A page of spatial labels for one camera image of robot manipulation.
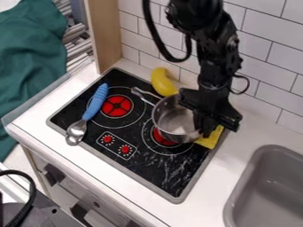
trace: metal pot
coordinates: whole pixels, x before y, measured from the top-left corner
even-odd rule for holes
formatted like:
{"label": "metal pot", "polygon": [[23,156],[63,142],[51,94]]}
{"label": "metal pot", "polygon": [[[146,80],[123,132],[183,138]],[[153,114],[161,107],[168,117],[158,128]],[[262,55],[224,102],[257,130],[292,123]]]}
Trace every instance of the metal pot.
{"label": "metal pot", "polygon": [[[186,144],[194,142],[201,137],[200,129],[195,129],[193,112],[179,105],[179,94],[162,99],[137,87],[132,88],[131,92],[140,97],[143,102],[153,106],[151,119],[155,127],[158,128],[160,135],[165,139],[179,144]],[[158,98],[159,102],[154,105],[146,100],[142,94]]]}

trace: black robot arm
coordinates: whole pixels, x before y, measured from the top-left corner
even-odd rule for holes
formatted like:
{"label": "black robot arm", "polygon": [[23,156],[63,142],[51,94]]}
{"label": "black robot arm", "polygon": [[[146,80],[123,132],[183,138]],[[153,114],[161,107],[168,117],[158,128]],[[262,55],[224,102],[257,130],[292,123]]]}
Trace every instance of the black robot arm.
{"label": "black robot arm", "polygon": [[197,43],[198,62],[201,71],[198,76],[198,90],[180,89],[180,104],[191,109],[195,115],[195,125],[204,137],[221,124],[237,131],[242,115],[230,104],[229,94],[233,77],[241,68],[237,28],[222,9],[222,0],[170,0],[167,19],[185,34],[187,54],[184,59],[172,56],[159,37],[151,16],[150,0],[144,1],[144,16],[151,35],[161,54],[172,62],[182,62],[191,55],[191,39]]}

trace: metal sink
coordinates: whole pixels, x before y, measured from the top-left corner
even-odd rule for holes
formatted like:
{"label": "metal sink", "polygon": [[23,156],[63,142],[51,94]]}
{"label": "metal sink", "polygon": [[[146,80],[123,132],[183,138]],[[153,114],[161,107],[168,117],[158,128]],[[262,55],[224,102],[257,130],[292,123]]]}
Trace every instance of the metal sink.
{"label": "metal sink", "polygon": [[227,227],[302,227],[303,156],[287,148],[261,147],[225,205]]}

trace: spoon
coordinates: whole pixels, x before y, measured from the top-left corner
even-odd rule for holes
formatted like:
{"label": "spoon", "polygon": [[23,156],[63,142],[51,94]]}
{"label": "spoon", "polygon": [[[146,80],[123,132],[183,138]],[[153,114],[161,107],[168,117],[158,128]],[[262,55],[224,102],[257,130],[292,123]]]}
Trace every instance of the spoon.
{"label": "spoon", "polygon": [[95,92],[93,99],[89,104],[89,108],[85,111],[82,119],[78,122],[71,124],[66,131],[66,142],[68,145],[75,146],[78,145],[87,130],[87,121],[91,120],[96,113],[101,108],[102,104],[105,102],[108,93],[107,83],[100,85]]}

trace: green cloth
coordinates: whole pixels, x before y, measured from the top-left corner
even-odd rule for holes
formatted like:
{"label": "green cloth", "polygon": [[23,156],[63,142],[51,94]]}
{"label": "green cloth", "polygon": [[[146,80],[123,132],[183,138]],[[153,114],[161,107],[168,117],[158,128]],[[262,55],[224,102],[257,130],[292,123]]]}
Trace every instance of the green cloth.
{"label": "green cloth", "polygon": [[[66,24],[51,0],[0,12],[0,118],[66,73]],[[0,161],[16,144],[0,123]]]}

